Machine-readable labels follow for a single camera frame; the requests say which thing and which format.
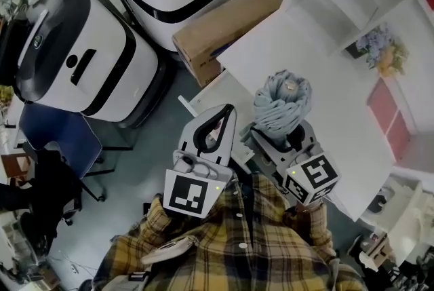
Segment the person's yellow plaid shirt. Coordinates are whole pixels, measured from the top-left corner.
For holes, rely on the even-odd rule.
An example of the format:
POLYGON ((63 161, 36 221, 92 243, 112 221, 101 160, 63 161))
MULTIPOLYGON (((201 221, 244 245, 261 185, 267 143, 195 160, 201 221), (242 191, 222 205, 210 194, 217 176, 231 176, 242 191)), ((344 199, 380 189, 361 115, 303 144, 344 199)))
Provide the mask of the person's yellow plaid shirt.
POLYGON ((234 176, 203 219, 182 215, 180 231, 160 234, 146 215, 115 236, 92 281, 94 291, 368 291, 354 268, 326 262, 285 221, 293 206, 262 174, 234 176), (160 263, 140 262, 183 237, 194 246, 160 263), (133 272, 150 271, 145 282, 133 272))

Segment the person's left forearm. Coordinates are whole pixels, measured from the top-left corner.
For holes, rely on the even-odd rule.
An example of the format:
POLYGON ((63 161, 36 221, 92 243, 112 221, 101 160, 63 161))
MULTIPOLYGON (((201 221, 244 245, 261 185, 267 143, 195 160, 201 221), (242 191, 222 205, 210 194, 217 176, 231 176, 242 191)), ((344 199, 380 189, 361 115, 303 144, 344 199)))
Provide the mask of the person's left forearm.
POLYGON ((163 207, 161 193, 157 193, 151 201, 146 220, 153 230, 165 235, 180 231, 184 224, 184 218, 180 213, 163 207))

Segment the brown cardboard box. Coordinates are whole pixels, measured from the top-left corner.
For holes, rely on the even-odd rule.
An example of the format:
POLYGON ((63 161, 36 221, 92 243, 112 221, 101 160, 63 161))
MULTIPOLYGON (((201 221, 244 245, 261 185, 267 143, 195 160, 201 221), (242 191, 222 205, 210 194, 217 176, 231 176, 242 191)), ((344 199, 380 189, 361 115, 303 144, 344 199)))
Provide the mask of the brown cardboard box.
POLYGON ((186 68, 204 88, 222 71, 217 57, 279 9, 283 0, 230 0, 172 36, 186 68))

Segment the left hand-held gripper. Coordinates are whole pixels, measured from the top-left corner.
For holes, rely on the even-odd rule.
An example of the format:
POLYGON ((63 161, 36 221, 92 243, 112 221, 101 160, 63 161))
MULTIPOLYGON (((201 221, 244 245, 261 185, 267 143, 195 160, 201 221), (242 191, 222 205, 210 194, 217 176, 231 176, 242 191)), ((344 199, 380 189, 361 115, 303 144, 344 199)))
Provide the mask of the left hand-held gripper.
POLYGON ((181 150, 173 154, 174 167, 165 173, 165 209, 197 218, 209 214, 235 174, 226 166, 231 158, 236 121, 235 107, 221 104, 185 125, 178 146, 181 150))

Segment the potted flower bouquet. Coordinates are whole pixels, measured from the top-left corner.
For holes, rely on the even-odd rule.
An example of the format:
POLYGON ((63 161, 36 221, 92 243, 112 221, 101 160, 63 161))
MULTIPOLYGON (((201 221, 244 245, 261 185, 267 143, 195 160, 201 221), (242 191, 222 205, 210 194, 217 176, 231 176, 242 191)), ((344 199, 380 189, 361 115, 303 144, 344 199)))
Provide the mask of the potted flower bouquet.
POLYGON ((374 27, 345 48, 352 58, 366 57, 370 70, 376 69, 382 77, 404 75, 404 64, 409 52, 401 39, 386 22, 374 27))

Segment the brown wooden table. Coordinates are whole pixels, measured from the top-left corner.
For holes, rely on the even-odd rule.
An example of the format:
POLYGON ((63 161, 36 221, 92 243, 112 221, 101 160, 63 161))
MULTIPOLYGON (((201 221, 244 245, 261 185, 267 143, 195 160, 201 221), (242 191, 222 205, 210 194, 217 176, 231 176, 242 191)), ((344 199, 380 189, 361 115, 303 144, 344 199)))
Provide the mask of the brown wooden table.
POLYGON ((27 175, 31 160, 26 153, 1 155, 0 158, 8 178, 27 175))

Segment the black white chest clip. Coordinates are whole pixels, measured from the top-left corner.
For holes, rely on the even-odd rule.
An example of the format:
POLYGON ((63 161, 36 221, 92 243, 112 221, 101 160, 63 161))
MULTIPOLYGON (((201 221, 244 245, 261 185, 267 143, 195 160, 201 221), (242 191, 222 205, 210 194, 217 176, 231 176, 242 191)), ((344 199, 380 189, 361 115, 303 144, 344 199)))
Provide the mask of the black white chest clip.
POLYGON ((150 274, 150 271, 133 272, 130 273, 128 280, 130 282, 145 282, 149 278, 150 274))

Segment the white desk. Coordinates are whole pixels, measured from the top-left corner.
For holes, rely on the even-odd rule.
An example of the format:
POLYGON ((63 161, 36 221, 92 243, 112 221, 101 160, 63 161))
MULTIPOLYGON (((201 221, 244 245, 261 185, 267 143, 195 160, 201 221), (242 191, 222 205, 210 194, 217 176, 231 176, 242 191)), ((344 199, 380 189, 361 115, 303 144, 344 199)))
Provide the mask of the white desk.
POLYGON ((287 69, 309 81, 307 121, 340 174, 332 201, 349 218, 361 217, 393 171, 395 157, 368 98, 379 76, 363 59, 322 54, 278 10, 242 36, 218 61, 250 93, 287 69))

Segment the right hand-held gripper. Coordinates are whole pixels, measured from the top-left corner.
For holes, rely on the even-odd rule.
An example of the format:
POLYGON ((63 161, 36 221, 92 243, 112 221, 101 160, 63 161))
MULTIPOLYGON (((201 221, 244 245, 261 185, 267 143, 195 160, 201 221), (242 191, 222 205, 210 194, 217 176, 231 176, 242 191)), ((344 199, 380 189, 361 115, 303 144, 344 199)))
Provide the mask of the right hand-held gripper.
POLYGON ((287 161, 283 161, 276 144, 253 126, 247 126, 240 132, 240 141, 255 154, 262 155, 267 163, 279 164, 272 175, 274 185, 283 195, 303 206, 323 199, 340 180, 334 160, 316 142, 313 128, 306 120, 302 120, 288 134, 292 150, 302 152, 287 161))

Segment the light blue cloth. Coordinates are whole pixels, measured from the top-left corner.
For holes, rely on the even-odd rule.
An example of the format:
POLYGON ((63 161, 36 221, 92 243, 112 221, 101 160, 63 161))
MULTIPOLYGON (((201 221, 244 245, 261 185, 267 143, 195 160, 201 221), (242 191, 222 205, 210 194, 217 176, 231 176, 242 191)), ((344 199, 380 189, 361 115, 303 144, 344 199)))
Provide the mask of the light blue cloth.
POLYGON ((254 127, 283 147, 311 110, 311 96, 311 84, 303 77, 287 70, 269 76, 255 93, 254 127))

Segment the white drawer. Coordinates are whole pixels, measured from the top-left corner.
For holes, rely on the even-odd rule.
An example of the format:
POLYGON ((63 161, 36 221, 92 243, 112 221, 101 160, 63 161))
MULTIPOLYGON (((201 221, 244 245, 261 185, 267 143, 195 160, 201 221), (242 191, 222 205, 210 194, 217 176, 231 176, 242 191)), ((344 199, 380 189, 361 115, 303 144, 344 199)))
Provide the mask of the white drawer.
POLYGON ((237 122, 231 157, 250 174, 246 163, 254 156, 254 152, 242 143, 240 133, 253 122, 253 95, 228 71, 223 71, 191 100, 182 95, 179 95, 178 100, 193 117, 221 104, 231 104, 235 107, 237 122))

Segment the blue chair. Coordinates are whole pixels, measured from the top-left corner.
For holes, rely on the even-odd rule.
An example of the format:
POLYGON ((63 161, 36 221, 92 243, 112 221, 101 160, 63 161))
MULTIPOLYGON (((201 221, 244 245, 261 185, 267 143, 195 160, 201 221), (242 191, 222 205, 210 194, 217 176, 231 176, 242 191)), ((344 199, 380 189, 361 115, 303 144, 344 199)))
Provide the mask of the blue chair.
POLYGON ((37 103, 25 104, 19 128, 32 151, 41 175, 51 186, 64 194, 86 191, 96 201, 105 201, 106 194, 97 196, 83 183, 96 163, 102 163, 102 145, 85 118, 37 103))

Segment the person's right forearm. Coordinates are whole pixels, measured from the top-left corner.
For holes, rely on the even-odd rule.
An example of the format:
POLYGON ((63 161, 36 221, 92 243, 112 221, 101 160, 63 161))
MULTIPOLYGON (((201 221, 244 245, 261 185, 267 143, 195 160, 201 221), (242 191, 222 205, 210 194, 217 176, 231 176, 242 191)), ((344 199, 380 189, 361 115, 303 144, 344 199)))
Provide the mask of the person's right forearm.
POLYGON ((336 258, 332 234, 327 227, 327 207, 322 201, 289 208, 285 212, 285 221, 326 262, 336 258))

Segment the black office chair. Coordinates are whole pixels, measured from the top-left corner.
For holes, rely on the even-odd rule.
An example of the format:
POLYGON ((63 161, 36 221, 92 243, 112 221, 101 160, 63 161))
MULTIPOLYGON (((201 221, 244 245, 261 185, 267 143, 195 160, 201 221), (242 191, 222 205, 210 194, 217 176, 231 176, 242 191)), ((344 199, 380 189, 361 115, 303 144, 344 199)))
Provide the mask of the black office chair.
POLYGON ((81 195, 79 179, 58 151, 35 152, 34 177, 23 189, 0 184, 0 211, 25 210, 18 222, 37 256, 48 255, 64 207, 81 195))

